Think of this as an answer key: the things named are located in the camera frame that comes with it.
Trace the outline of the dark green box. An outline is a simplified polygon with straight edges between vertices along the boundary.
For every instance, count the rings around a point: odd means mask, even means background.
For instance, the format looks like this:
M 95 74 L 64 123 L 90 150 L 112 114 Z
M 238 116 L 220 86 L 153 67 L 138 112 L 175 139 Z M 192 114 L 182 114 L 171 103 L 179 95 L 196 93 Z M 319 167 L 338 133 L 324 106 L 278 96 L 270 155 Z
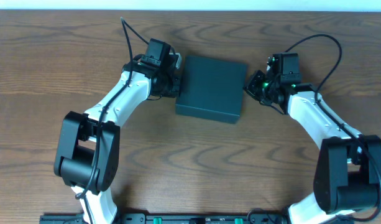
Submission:
M 187 56 L 176 114 L 236 123 L 241 115 L 246 73 L 244 63 Z

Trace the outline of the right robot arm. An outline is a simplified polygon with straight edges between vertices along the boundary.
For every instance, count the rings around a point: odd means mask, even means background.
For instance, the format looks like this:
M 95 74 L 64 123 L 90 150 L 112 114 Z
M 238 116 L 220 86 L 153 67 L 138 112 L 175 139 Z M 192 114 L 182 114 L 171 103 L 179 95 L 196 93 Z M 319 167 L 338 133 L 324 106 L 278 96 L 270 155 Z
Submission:
M 344 122 L 317 89 L 258 70 L 244 91 L 263 106 L 278 104 L 319 149 L 313 193 L 287 210 L 289 223 L 369 222 L 381 211 L 381 139 Z

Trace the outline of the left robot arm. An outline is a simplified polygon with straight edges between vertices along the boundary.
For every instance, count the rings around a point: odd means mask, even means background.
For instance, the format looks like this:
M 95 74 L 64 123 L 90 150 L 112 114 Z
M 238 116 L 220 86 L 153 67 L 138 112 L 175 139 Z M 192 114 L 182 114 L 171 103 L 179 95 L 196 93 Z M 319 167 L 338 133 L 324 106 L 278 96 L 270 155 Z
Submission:
M 114 223 L 117 205 L 111 184 L 119 162 L 120 131 L 149 96 L 175 98 L 181 61 L 163 68 L 146 60 L 126 64 L 117 84 L 84 113 L 63 119 L 53 171 L 71 187 L 84 210 L 85 223 Z

